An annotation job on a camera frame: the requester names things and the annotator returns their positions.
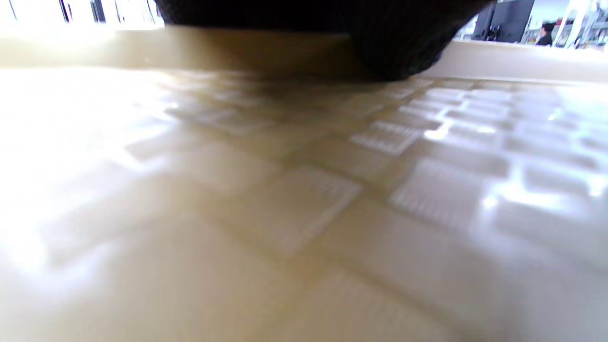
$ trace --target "dark hair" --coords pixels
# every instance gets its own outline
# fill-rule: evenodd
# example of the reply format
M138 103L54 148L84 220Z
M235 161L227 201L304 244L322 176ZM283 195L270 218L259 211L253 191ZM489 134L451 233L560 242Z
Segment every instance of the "dark hair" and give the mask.
M545 29L545 31L547 31L547 32L553 31L554 27L555 27L555 23L544 23L542 25L542 28Z

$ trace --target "person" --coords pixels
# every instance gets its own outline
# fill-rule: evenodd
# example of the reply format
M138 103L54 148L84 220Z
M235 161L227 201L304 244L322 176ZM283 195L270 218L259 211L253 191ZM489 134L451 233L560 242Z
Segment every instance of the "person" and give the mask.
M536 45L541 46L552 46L553 45L553 37L551 37L551 32L555 27L555 23L544 23L541 27L541 38L538 40Z
M167 24L349 33L383 80L435 64L458 30L490 0L156 0Z

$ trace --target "dark fabric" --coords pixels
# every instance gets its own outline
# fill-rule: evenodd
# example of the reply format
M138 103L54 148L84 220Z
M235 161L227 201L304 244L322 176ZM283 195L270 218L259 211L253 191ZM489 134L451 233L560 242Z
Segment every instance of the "dark fabric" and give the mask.
M536 45L553 45L553 38L551 37L551 34L548 33L546 36L539 39Z
M362 61L386 80L431 67L488 0L156 0L169 24L348 32Z

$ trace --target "black object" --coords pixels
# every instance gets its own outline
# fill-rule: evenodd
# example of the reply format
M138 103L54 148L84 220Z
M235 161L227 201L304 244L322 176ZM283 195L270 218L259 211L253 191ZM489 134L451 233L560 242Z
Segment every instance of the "black object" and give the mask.
M477 17L473 39L504 43L520 42L533 5L534 0L490 4Z
M67 10L66 10L66 4L63 3L63 0L59 0L59 6L61 7L61 14L63 14L63 20L66 23L70 22L70 18L67 16Z
M91 11L93 11L93 19L96 23L106 22L106 16L103 13L102 0L92 0Z
M385 80L431 67L489 0L156 0L166 23L199 27L347 32Z

